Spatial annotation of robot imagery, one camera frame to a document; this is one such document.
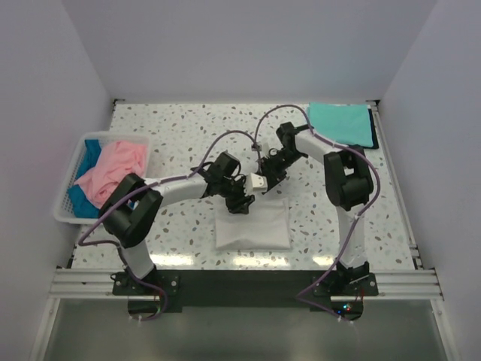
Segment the white t shirt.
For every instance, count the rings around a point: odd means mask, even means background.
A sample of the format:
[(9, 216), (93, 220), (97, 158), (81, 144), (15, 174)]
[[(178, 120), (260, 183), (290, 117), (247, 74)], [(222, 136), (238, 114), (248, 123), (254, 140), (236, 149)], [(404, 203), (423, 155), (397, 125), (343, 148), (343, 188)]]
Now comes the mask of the white t shirt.
[(248, 214), (231, 214), (223, 202), (215, 208), (216, 249), (288, 250), (289, 201), (257, 199)]

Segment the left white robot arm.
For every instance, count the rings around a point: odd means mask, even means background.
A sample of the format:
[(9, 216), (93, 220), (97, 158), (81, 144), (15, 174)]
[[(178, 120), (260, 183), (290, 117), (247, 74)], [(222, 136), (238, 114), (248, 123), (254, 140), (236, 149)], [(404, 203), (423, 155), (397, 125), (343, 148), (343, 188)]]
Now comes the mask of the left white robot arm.
[(245, 190), (244, 176), (234, 176), (240, 166), (238, 159), (224, 151), (215, 161), (194, 168), (188, 176), (163, 178), (151, 184), (136, 174), (123, 178), (102, 206), (98, 218), (119, 241), (119, 257), (130, 274), (129, 286), (137, 294), (147, 295), (160, 285), (145, 241), (160, 208), (220, 196), (230, 213), (249, 213), (255, 196)]

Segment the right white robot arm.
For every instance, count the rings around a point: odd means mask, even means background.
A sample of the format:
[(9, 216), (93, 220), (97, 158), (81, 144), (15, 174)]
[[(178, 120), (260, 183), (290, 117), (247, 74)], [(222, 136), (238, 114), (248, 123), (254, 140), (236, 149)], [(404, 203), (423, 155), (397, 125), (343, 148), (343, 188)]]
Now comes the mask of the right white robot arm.
[(300, 158), (312, 158), (324, 168), (325, 191), (330, 203), (336, 207), (340, 248), (333, 265), (313, 282), (345, 296), (358, 290), (370, 274), (365, 250), (364, 214), (374, 201), (371, 164), (360, 146), (338, 146), (328, 152), (322, 147), (320, 135), (309, 126), (283, 123), (276, 130), (282, 144), (279, 150), (270, 150), (259, 162), (259, 174), (271, 190), (287, 176), (287, 169)]

